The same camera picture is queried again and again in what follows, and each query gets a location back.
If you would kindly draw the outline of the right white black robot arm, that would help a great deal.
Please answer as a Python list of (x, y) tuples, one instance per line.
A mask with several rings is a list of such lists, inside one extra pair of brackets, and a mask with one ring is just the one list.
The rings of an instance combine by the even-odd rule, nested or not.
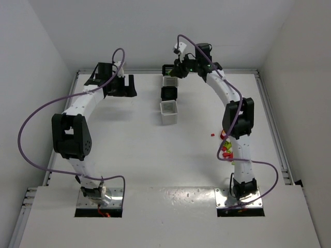
[(174, 61), (170, 76), (182, 79), (190, 72), (197, 73), (224, 104), (222, 127), (230, 139), (235, 159), (232, 193), (240, 200), (257, 191), (249, 148), (249, 136), (254, 123), (254, 101), (252, 98), (244, 98), (229, 85), (222, 67), (212, 62), (208, 43), (197, 44), (194, 59), (185, 54), (186, 46), (183, 42), (174, 46), (173, 52), (178, 55), (178, 59)]

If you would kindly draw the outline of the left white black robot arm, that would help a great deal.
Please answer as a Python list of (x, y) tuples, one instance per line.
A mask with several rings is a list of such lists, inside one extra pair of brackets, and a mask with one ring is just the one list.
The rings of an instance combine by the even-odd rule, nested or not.
[(111, 192), (105, 185), (105, 179), (95, 170), (94, 163), (87, 159), (92, 150), (87, 121), (107, 96), (137, 96), (133, 75), (125, 85), (123, 61), (98, 63), (81, 94), (69, 108), (61, 114), (54, 114), (51, 120), (54, 151), (73, 167), (83, 196), (99, 207), (110, 204)]

